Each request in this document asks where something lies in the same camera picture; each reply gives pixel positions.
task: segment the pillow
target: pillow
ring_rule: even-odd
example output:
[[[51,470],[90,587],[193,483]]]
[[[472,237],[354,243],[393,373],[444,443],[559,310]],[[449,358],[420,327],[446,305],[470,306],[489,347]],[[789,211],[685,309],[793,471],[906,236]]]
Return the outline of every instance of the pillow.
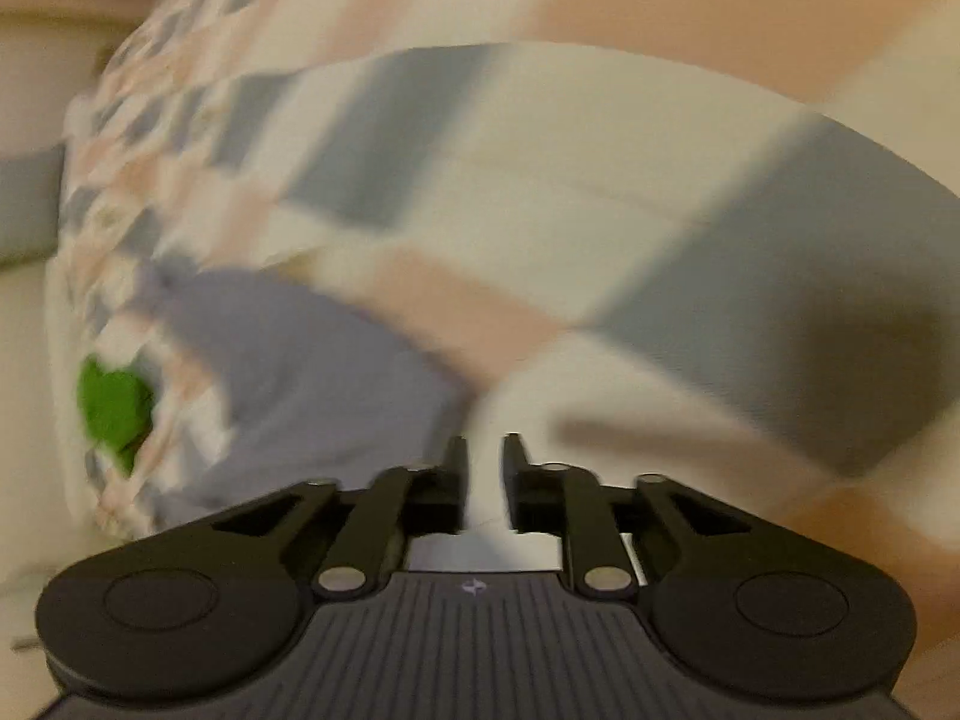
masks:
[[[0,160],[0,265],[56,250],[63,143]]]

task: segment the green object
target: green object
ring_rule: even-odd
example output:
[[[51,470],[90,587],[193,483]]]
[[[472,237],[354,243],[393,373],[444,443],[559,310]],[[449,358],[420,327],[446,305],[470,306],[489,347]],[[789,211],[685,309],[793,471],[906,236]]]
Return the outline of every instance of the green object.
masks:
[[[107,447],[117,469],[129,476],[136,452],[152,429],[150,385],[131,370],[103,370],[91,355],[80,370],[77,404],[90,439]]]

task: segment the metal rivet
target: metal rivet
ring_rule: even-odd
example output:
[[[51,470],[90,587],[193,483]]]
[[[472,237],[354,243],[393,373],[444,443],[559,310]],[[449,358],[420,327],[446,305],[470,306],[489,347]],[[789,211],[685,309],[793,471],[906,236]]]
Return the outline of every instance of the metal rivet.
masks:
[[[367,575],[352,565],[337,565],[328,568],[317,577],[318,584],[330,592],[358,590],[367,581]]]
[[[615,565],[601,565],[587,571],[584,581],[591,589],[600,592],[613,592],[627,589],[632,578],[629,572],[617,568]]]

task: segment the logo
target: logo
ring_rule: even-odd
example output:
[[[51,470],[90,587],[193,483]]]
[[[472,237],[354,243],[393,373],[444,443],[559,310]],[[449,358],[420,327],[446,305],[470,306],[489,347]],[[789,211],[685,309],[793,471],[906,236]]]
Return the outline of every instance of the logo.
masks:
[[[480,581],[477,577],[469,581],[465,581],[464,584],[460,585],[460,589],[464,592],[468,592],[474,598],[476,598],[480,593],[484,592],[487,589],[486,581]]]

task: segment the checkered blanket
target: checkered blanket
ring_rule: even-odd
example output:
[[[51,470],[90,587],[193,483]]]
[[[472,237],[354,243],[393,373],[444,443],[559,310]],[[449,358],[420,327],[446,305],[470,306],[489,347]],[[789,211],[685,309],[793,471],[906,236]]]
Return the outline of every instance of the checkered blanket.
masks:
[[[149,533],[229,442],[202,362],[119,310],[136,264],[271,268],[474,382],[473,525],[505,517],[517,431],[872,560],[918,651],[948,640],[957,25],[960,0],[166,0],[61,214],[90,343],[178,437],[130,480],[92,463],[100,511]]]

